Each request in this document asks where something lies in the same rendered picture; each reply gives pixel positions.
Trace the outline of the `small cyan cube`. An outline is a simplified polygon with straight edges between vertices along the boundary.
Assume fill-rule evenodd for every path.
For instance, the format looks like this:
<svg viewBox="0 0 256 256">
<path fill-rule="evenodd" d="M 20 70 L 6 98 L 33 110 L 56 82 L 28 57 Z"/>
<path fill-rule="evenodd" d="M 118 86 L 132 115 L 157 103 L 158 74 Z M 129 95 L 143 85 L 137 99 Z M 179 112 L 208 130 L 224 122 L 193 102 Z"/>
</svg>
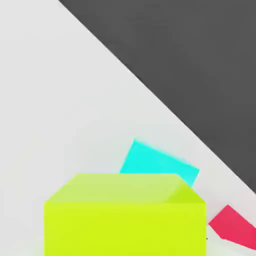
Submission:
<svg viewBox="0 0 256 256">
<path fill-rule="evenodd" d="M 120 172 L 124 174 L 177 174 L 192 187 L 200 170 L 181 158 L 135 139 Z"/>
</svg>

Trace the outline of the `small red cube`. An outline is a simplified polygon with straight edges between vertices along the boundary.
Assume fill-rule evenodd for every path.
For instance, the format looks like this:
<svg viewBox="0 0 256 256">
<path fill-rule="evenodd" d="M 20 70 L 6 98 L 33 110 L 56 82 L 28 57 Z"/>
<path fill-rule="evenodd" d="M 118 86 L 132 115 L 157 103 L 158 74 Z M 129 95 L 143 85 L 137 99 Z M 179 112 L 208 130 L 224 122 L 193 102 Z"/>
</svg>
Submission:
<svg viewBox="0 0 256 256">
<path fill-rule="evenodd" d="M 226 205 L 208 224 L 221 239 L 256 251 L 256 227 L 231 206 Z"/>
</svg>

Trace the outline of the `small yellow-green cube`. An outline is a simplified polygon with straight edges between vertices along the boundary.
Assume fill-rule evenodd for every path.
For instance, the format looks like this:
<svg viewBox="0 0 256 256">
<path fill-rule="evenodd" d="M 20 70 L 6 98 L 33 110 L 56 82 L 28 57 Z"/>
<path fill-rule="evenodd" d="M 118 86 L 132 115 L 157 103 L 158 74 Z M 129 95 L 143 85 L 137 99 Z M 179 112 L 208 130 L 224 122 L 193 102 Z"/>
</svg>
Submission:
<svg viewBox="0 0 256 256">
<path fill-rule="evenodd" d="M 206 256 L 206 226 L 176 174 L 81 173 L 44 204 L 44 256 Z"/>
</svg>

